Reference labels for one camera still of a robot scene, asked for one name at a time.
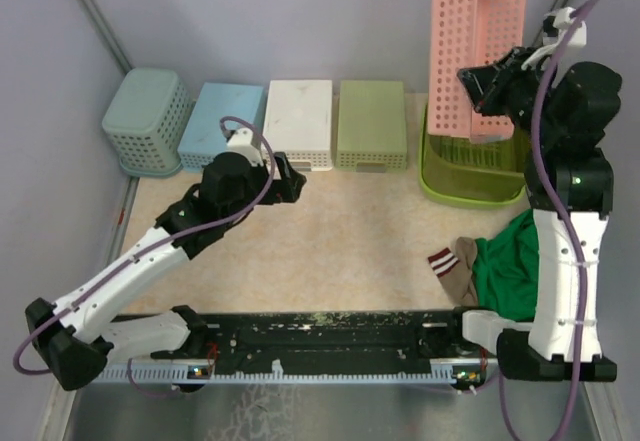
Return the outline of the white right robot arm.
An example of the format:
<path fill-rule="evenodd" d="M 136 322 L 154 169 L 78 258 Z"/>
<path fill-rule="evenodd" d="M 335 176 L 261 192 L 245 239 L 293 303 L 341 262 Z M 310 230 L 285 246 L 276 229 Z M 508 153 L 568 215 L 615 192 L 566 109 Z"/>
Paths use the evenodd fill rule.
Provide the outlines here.
<path fill-rule="evenodd" d="M 446 333 L 461 357 L 482 347 L 501 373 L 520 381 L 613 382 L 616 364 L 597 332 L 600 247 L 613 208 L 613 169 L 599 142 L 618 114 L 622 78 L 597 62 L 571 66 L 560 81 L 546 58 L 526 66 L 530 48 L 461 68 L 457 77 L 474 111 L 506 116 L 530 136 L 525 188 L 539 246 L 534 315 L 508 320 L 494 308 L 463 308 Z"/>

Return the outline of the light blue perforated basket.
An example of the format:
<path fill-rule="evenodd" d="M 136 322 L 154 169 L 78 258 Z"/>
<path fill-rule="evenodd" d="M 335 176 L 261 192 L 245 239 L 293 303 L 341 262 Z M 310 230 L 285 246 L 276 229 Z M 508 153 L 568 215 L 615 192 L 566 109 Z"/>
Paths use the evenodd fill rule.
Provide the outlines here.
<path fill-rule="evenodd" d="M 226 149 L 221 118 L 234 116 L 262 130 L 266 100 L 263 86 L 205 83 L 178 146 L 184 170 L 199 173 Z"/>

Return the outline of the pale green perforated basket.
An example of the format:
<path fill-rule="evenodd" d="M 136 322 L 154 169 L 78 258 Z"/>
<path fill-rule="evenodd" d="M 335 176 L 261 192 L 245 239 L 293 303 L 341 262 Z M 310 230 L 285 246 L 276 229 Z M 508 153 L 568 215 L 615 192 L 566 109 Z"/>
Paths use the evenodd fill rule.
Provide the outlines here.
<path fill-rule="evenodd" d="M 335 166 L 384 172 L 407 168 L 408 137 L 401 81 L 343 80 L 338 100 Z"/>

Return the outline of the pink perforated basket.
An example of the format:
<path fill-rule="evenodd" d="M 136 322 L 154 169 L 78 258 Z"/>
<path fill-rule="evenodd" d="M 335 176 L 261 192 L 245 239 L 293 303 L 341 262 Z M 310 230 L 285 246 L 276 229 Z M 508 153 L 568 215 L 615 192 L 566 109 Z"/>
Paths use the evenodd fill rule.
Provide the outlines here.
<path fill-rule="evenodd" d="M 474 112 L 461 68 L 489 65 L 522 44 L 526 0 L 432 0 L 427 131 L 473 143 L 504 141 L 506 117 Z"/>

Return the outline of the white basket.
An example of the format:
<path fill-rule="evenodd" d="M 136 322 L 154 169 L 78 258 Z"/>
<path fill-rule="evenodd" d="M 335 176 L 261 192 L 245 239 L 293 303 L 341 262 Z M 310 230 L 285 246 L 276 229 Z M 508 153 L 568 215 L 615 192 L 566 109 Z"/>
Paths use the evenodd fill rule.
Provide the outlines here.
<path fill-rule="evenodd" d="M 272 80 L 263 135 L 300 170 L 329 171 L 332 161 L 331 80 Z"/>

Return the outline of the large teal perforated basket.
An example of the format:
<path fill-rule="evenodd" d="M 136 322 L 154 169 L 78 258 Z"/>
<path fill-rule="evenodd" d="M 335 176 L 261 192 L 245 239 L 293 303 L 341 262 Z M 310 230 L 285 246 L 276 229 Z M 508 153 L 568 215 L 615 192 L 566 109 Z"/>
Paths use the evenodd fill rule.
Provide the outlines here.
<path fill-rule="evenodd" d="M 161 68 L 128 72 L 102 120 L 122 170 L 157 178 L 179 172 L 177 149 L 192 108 L 193 100 L 176 72 Z"/>

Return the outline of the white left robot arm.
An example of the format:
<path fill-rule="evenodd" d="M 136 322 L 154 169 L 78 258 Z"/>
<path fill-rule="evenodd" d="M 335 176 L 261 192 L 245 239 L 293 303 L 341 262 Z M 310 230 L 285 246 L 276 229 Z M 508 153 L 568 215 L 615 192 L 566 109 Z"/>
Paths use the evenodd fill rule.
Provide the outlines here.
<path fill-rule="evenodd" d="M 186 305 L 155 316 L 116 315 L 169 271 L 193 260 L 257 205 L 294 203 L 307 182 L 283 153 L 269 166 L 243 155 L 218 155 L 128 252 L 74 292 L 38 298 L 25 316 L 29 340 L 60 386 L 85 387 L 114 363 L 142 356 L 194 358 L 208 345 L 204 319 Z"/>

